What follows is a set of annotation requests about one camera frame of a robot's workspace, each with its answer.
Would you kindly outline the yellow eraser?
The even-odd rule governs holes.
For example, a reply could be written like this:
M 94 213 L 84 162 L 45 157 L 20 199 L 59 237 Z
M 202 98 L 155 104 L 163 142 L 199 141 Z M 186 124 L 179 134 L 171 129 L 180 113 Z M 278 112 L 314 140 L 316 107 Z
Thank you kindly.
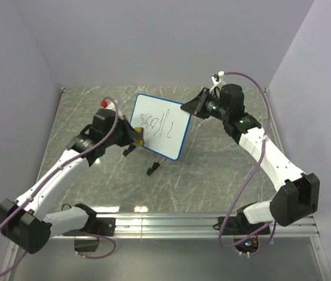
M 134 140 L 133 144 L 135 146 L 142 146 L 144 144 L 144 139 L 143 139 L 144 128 L 143 127 L 135 127 L 134 130 L 136 132 L 136 136 L 135 136 L 135 140 Z

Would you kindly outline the blue framed whiteboard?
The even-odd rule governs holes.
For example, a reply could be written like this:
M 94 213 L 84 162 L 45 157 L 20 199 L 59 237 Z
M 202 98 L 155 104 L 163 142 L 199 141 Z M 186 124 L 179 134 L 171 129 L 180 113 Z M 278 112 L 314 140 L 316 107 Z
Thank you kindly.
M 144 129 L 144 148 L 173 161 L 180 158 L 191 120 L 181 105 L 148 94 L 137 95 L 130 124 Z

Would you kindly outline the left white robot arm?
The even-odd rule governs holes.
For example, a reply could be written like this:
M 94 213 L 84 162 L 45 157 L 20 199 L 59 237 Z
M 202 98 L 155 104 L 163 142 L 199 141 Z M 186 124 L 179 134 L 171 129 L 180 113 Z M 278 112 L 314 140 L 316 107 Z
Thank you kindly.
M 143 145 L 143 135 L 142 127 L 132 127 L 115 109 L 98 110 L 92 123 L 71 140 L 59 160 L 33 187 L 14 201 L 5 199 L 0 203 L 1 234 L 29 254 L 40 251 L 53 236 L 70 231 L 97 234 L 97 213 L 85 204 L 57 213 L 49 211 L 108 147 Z

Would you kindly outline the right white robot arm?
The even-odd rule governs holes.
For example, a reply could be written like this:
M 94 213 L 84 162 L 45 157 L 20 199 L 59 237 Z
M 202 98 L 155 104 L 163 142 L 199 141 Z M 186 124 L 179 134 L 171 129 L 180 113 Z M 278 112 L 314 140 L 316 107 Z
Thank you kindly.
M 246 112 L 241 86 L 226 84 L 219 93 L 203 88 L 180 108 L 201 119 L 222 121 L 225 132 L 256 160 L 276 190 L 272 200 L 237 210 L 241 233 L 249 234 L 264 222 L 286 227 L 318 210 L 320 180 L 294 165 L 267 137 L 259 121 Z

